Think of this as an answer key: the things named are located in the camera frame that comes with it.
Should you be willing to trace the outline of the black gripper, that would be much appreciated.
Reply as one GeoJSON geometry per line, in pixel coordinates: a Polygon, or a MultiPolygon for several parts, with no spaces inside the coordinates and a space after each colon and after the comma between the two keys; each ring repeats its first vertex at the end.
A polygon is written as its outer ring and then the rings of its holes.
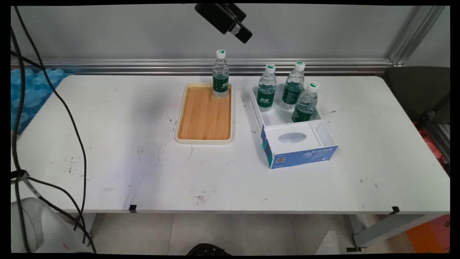
{"type": "Polygon", "coordinates": [[[194,9],[220,33],[230,32],[243,44],[253,35],[243,24],[237,24],[243,22],[246,13],[235,4],[197,4],[194,9]]]}

